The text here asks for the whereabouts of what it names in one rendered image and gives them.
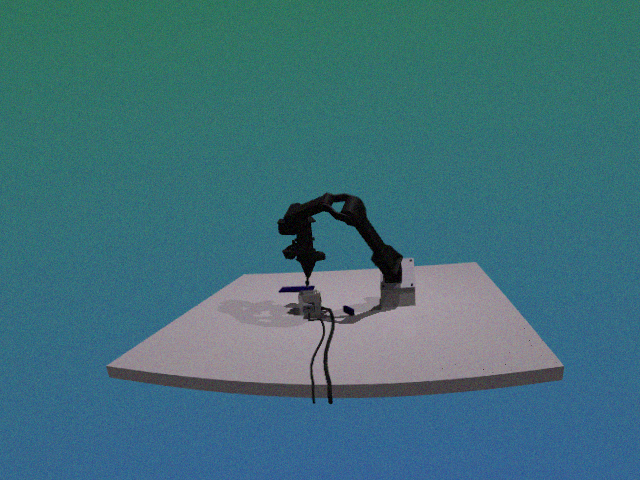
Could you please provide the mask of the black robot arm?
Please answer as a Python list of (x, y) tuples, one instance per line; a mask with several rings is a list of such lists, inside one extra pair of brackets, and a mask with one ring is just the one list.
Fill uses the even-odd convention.
[[(345, 201), (344, 206), (341, 212), (336, 212), (331, 206), (333, 202), (341, 201)], [(312, 215), (323, 211), (329, 212), (336, 220), (343, 221), (358, 230), (372, 249), (371, 261), (383, 273), (385, 283), (402, 283), (403, 256), (392, 246), (384, 244), (367, 218), (366, 206), (358, 196), (348, 193), (325, 193), (304, 204), (293, 203), (283, 219), (278, 220), (278, 231), (281, 235), (312, 235), (311, 223), (316, 222)], [(300, 253), (305, 253), (302, 242), (300, 240), (297, 242), (292, 240), (292, 244), (282, 251), (285, 259), (292, 260)]]

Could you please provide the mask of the thin black cable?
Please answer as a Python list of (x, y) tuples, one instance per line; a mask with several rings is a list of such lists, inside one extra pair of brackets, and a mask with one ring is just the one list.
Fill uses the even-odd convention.
[(311, 365), (311, 379), (312, 379), (312, 397), (313, 397), (313, 403), (315, 403), (315, 400), (314, 400), (314, 381), (313, 381), (313, 376), (312, 376), (312, 364), (313, 364), (314, 357), (315, 357), (315, 355), (317, 353), (317, 350), (319, 349), (319, 347), (320, 347), (320, 345), (321, 345), (321, 343), (322, 343), (322, 341), (324, 339), (325, 326), (324, 326), (323, 319), (320, 319), (320, 318), (310, 319), (310, 313), (314, 313), (315, 312), (315, 303), (314, 302), (305, 302), (305, 303), (303, 303), (302, 308), (303, 308), (303, 314), (304, 313), (308, 313), (308, 321), (321, 320), (322, 325), (323, 325), (323, 336), (322, 336), (322, 339), (321, 339), (319, 345), (317, 346), (317, 348), (316, 348), (316, 350), (315, 350), (315, 352), (314, 352), (314, 354), (313, 354), (313, 356), (311, 358), (311, 363), (310, 363), (310, 365)]

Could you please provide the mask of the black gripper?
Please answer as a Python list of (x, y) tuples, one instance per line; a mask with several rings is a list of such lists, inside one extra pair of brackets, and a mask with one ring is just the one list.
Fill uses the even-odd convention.
[(325, 260), (325, 254), (321, 251), (316, 251), (316, 249), (313, 248), (313, 240), (315, 240), (315, 237), (312, 237), (312, 235), (296, 237), (297, 238), (295, 238), (295, 242), (297, 242), (297, 240), (300, 240), (300, 242), (302, 242), (305, 253), (303, 252), (303, 254), (300, 253), (299, 255), (297, 255), (297, 259), (295, 260), (297, 260), (301, 264), (305, 276), (307, 278), (310, 278), (316, 261)]

